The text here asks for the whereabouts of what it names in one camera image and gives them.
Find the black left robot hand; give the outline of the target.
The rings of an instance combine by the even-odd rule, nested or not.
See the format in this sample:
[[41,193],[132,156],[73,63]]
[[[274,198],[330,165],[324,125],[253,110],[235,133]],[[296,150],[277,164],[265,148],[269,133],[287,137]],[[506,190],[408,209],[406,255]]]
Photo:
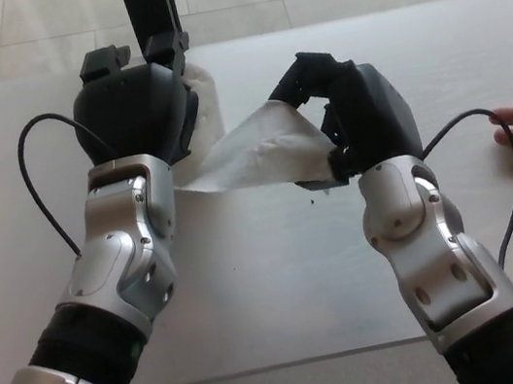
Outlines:
[[73,116],[94,165],[141,154],[172,165],[190,155],[199,99],[183,77],[186,39],[174,31],[151,37],[145,62],[134,67],[129,46],[85,55]]

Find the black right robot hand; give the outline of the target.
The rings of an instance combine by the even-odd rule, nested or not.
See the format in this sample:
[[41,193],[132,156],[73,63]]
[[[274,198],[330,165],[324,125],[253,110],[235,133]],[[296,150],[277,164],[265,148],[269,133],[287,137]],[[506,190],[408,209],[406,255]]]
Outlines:
[[323,98],[319,130],[331,142],[324,181],[298,181],[307,191],[339,188],[384,160],[419,157],[424,147],[410,106],[372,64],[336,60],[330,53],[299,52],[269,99],[296,109]]

